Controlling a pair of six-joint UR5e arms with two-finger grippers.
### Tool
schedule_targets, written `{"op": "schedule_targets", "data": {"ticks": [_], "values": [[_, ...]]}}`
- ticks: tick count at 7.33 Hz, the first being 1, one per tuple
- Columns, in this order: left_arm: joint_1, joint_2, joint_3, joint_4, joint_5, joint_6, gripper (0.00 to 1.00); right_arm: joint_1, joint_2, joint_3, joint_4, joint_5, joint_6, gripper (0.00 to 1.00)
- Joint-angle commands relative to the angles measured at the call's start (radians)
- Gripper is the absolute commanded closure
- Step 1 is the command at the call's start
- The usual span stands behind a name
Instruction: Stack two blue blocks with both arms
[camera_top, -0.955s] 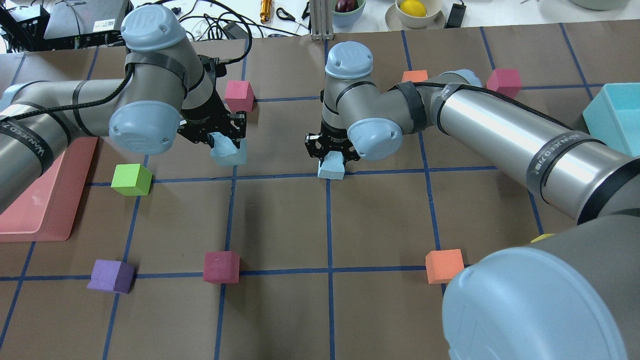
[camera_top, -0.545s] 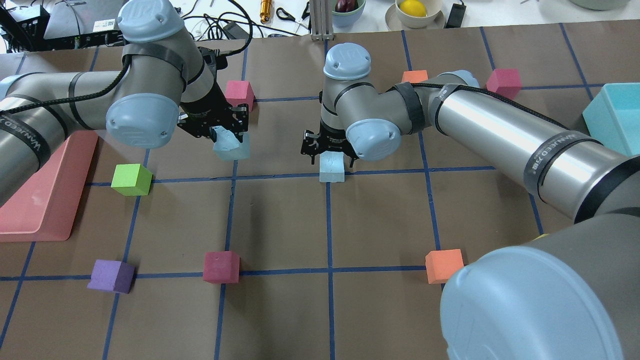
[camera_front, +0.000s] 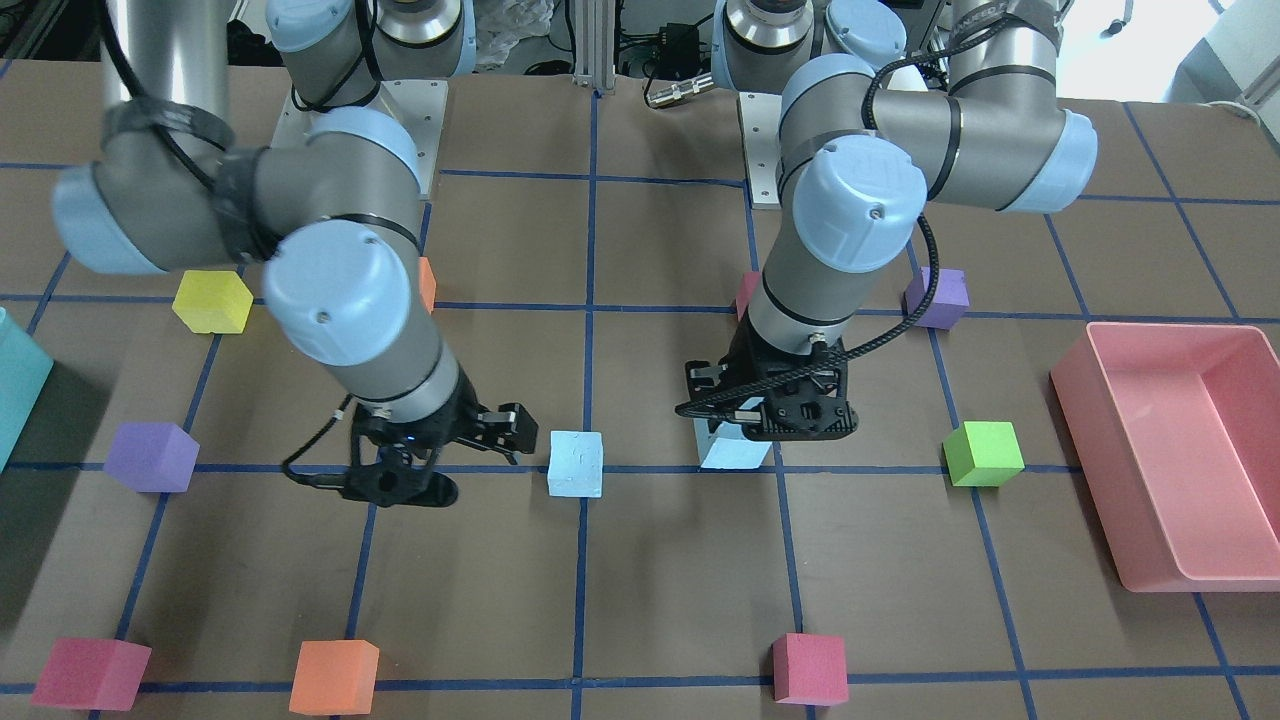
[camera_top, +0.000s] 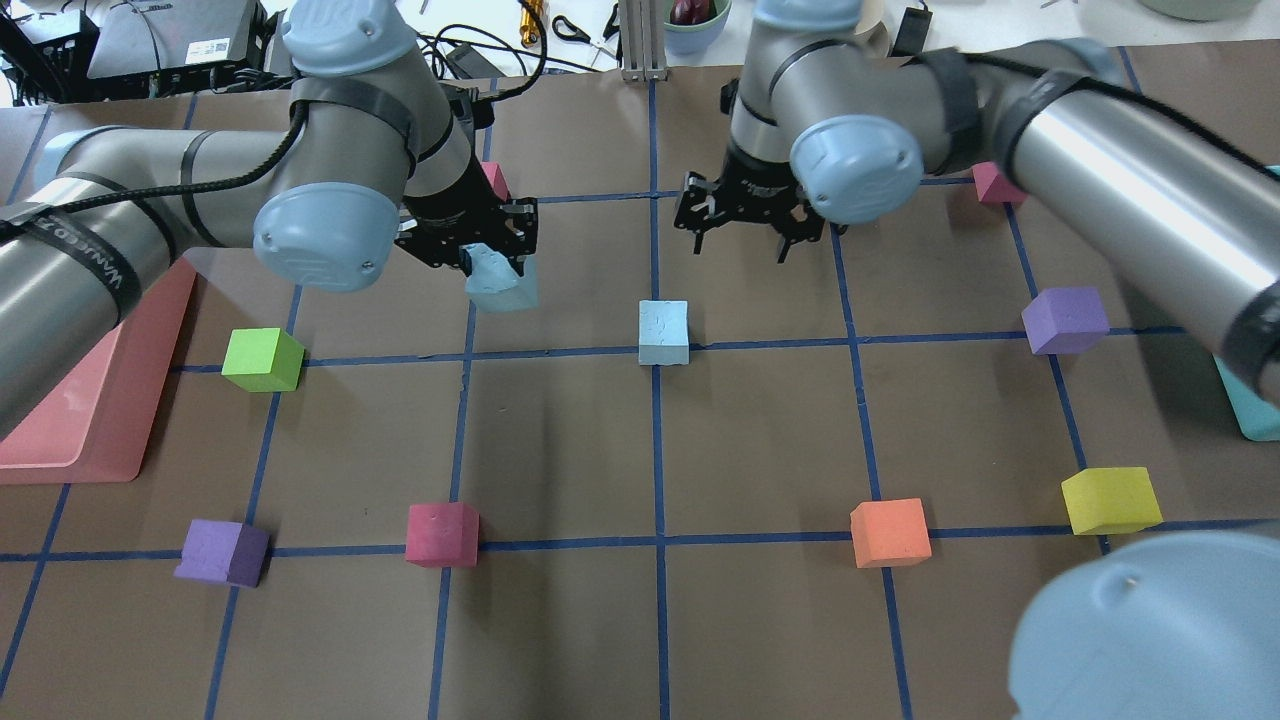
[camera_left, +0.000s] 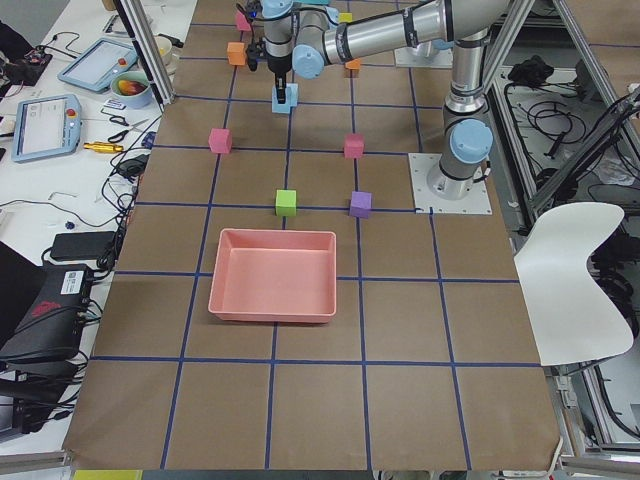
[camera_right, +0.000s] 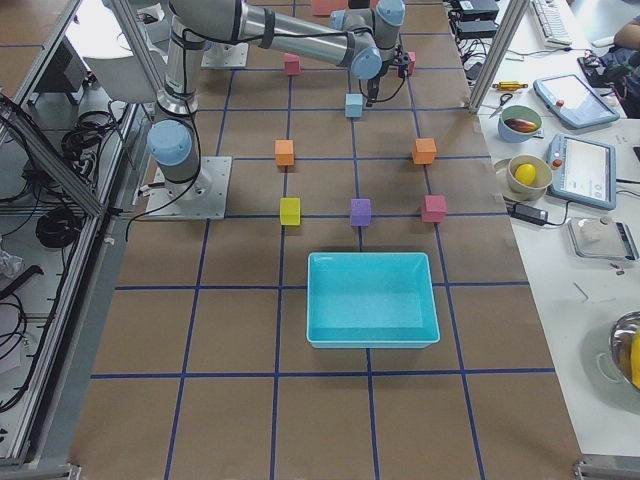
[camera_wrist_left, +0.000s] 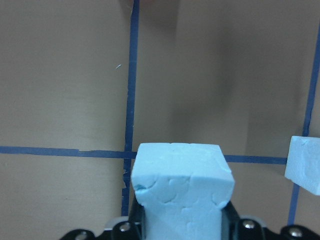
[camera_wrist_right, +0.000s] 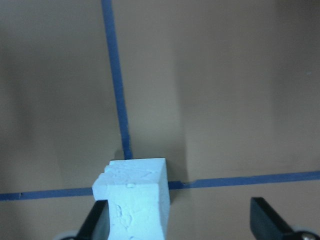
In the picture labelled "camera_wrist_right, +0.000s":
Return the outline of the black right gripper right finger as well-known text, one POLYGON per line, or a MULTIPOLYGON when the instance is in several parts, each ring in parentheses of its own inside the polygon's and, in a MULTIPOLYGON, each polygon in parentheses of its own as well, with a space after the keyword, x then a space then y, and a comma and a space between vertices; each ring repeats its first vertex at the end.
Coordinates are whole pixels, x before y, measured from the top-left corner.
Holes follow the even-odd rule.
POLYGON ((294 230, 263 197, 250 199, 250 230, 257 240, 318 240, 308 230, 294 230))

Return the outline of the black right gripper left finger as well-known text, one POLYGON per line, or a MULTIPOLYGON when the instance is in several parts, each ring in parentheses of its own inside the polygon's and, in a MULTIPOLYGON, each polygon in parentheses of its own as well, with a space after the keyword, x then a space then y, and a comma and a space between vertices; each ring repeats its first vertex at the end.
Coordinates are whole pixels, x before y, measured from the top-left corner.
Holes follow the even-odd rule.
POLYGON ((76 240, 108 239, 108 201, 97 200, 78 231, 76 240))

